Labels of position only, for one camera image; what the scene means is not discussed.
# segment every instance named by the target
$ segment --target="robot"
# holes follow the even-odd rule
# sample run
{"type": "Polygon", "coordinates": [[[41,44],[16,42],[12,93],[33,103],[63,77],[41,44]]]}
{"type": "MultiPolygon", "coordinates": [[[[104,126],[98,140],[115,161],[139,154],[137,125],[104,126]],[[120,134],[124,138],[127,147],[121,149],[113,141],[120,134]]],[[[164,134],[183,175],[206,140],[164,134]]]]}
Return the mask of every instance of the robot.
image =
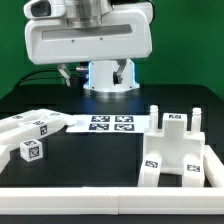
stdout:
{"type": "Polygon", "coordinates": [[[24,13],[30,19],[25,38],[33,63],[57,64],[70,86],[67,64],[89,62],[87,94],[117,98],[139,89],[130,58],[145,58],[152,52],[151,2],[32,0],[24,13]]]}

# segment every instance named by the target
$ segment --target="white frame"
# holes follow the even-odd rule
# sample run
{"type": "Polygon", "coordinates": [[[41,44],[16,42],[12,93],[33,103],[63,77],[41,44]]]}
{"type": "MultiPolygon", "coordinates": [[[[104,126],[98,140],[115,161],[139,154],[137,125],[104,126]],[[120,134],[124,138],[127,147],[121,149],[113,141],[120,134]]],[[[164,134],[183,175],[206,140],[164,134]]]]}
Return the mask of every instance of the white frame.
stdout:
{"type": "Polygon", "coordinates": [[[224,214],[224,166],[209,146],[204,168],[219,187],[1,188],[0,214],[224,214]]]}

